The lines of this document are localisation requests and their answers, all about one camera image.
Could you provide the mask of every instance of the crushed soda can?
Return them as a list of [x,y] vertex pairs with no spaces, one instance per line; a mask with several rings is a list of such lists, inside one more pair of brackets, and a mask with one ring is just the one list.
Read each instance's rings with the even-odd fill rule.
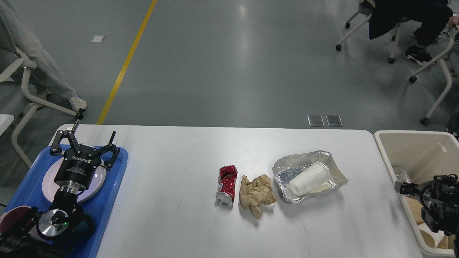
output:
[[234,196],[236,195],[236,178],[237,169],[234,165],[220,168],[218,191],[215,195],[220,205],[229,206],[233,204]]

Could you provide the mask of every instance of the crumpled brown paper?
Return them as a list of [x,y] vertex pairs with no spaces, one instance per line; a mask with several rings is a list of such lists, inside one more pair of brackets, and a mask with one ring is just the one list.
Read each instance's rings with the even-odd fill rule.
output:
[[243,175],[239,201],[244,209],[250,209],[252,215],[260,219],[261,209],[258,206],[262,204],[270,205],[276,202],[276,197],[274,197],[273,189],[271,188],[271,178],[263,174],[250,182],[247,176]]

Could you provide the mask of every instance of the beige bin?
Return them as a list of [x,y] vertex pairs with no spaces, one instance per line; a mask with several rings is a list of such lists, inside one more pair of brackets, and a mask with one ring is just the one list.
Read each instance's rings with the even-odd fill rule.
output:
[[[377,131],[373,136],[393,183],[397,178],[392,166],[408,172],[415,184],[432,180],[434,175],[459,173],[459,143],[451,134],[427,131]],[[454,257],[453,250],[431,248],[424,243],[405,197],[398,197],[424,255]]]

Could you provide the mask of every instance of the disposable cup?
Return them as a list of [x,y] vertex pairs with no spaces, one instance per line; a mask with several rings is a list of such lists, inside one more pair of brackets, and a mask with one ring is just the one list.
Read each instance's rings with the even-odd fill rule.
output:
[[303,170],[298,176],[290,180],[290,188],[293,193],[302,196],[306,193],[314,193],[330,180],[330,171],[322,162],[314,162],[309,168]]

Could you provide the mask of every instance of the white sneaker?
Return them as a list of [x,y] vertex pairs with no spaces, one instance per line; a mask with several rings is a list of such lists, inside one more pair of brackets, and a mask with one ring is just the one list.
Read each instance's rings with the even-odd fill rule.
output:
[[86,107],[88,106],[86,104],[86,101],[80,99],[78,96],[71,97],[70,99],[68,99],[68,102],[70,103],[73,111],[75,112],[83,112],[86,110]]

